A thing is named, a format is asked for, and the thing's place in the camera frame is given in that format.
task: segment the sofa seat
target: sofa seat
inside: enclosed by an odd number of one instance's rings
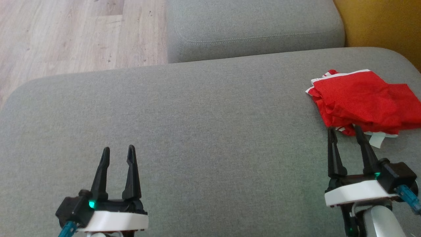
[[[326,207],[327,130],[304,92],[329,69],[368,68],[407,83],[421,74],[381,48],[333,48],[58,75],[19,87],[0,111],[0,234],[57,236],[54,213],[90,189],[104,147],[107,192],[121,198],[136,148],[150,229],[136,236],[344,236]],[[338,134],[349,174],[354,137]],[[387,138],[379,158],[421,174],[421,130]],[[421,236],[405,203],[394,213]]]
[[[168,61],[344,46],[332,0],[168,0]]]

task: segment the gray sofa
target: gray sofa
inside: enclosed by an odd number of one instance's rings
[[[332,0],[168,0],[168,61],[344,46]]]
[[[0,236],[56,236],[56,209],[64,197],[90,188],[105,146],[111,149],[107,192],[120,198],[130,144],[150,223],[136,236],[344,236],[341,211],[324,202],[326,127],[304,91],[329,69],[365,68],[386,82],[407,83],[421,98],[421,74],[381,48],[31,81],[0,111]],[[338,139],[348,172],[361,173],[355,138]],[[402,131],[375,151],[421,174],[420,139],[420,130]],[[394,213],[408,236],[421,236],[406,204],[396,203]]]

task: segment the sofa seam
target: sofa seam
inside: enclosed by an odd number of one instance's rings
[[[326,34],[333,31],[338,30],[335,28],[333,30],[324,31],[324,32],[317,32],[317,33],[302,33],[302,34],[291,34],[291,35],[265,35],[265,36],[256,36],[256,37],[245,37],[245,38],[233,38],[233,39],[224,39],[224,40],[211,40],[211,41],[192,41],[187,40],[183,36],[179,34],[177,29],[174,29],[177,36],[187,44],[195,44],[195,45],[206,45],[206,44],[221,44],[221,43],[236,43],[236,42],[248,42],[248,41],[259,41],[259,40],[267,40],[271,38],[283,38],[283,37],[300,37],[303,35],[319,35],[319,34]]]

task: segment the folded clothing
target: folded clothing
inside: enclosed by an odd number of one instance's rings
[[[407,84],[388,84],[370,70],[338,73],[330,70],[312,80],[312,96],[327,127],[355,135],[364,132],[397,135],[421,127],[421,102]]]

